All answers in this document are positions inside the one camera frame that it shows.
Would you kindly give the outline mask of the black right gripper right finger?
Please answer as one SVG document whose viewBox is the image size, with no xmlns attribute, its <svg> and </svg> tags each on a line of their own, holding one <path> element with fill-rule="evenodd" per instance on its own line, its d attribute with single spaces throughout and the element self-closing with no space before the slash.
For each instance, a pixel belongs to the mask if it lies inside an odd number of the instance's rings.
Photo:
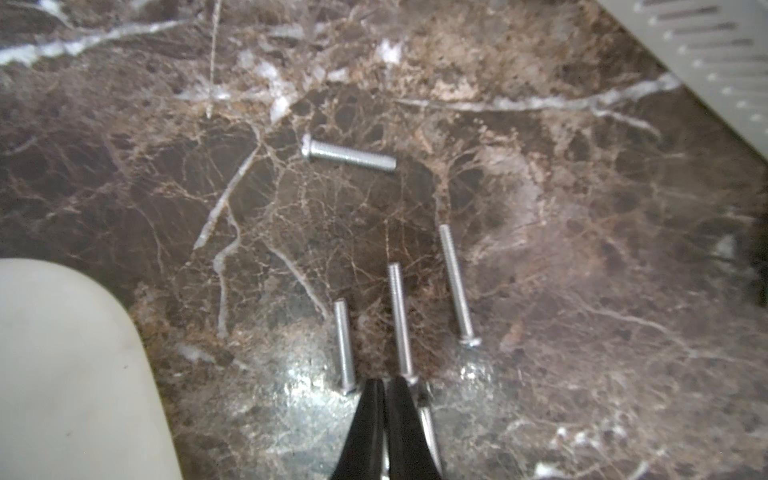
<svg viewBox="0 0 768 480">
<path fill-rule="evenodd" d="M 390 478 L 441 480 L 405 378 L 397 376 L 389 382 L 385 408 Z"/>
</svg>

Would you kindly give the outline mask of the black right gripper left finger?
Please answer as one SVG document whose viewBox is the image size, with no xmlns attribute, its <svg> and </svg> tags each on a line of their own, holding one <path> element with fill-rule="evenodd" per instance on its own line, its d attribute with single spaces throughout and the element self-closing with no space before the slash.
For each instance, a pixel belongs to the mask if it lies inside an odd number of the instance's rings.
<svg viewBox="0 0 768 480">
<path fill-rule="evenodd" d="M 381 379 L 365 382 L 354 418 L 331 480 L 379 480 L 385 435 L 385 386 Z"/>
</svg>

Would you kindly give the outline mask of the white plastic storage tray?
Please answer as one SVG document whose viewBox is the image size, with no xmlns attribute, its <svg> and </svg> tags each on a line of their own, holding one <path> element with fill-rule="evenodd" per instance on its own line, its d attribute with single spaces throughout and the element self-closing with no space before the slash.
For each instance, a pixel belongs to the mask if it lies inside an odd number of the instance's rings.
<svg viewBox="0 0 768 480">
<path fill-rule="evenodd" d="M 92 278 L 47 261 L 1 263 L 1 475 L 182 475 L 127 310 Z"/>
</svg>

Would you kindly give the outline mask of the short silver table screw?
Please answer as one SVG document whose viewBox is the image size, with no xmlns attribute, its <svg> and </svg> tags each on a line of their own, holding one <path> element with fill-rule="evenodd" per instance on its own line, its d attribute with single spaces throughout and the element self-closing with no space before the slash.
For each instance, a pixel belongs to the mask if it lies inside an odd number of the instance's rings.
<svg viewBox="0 0 768 480">
<path fill-rule="evenodd" d="M 302 137 L 300 152 L 307 159 L 337 161 L 385 172 L 394 172 L 397 168 L 397 160 L 394 157 L 317 141 L 310 134 Z"/>
</svg>

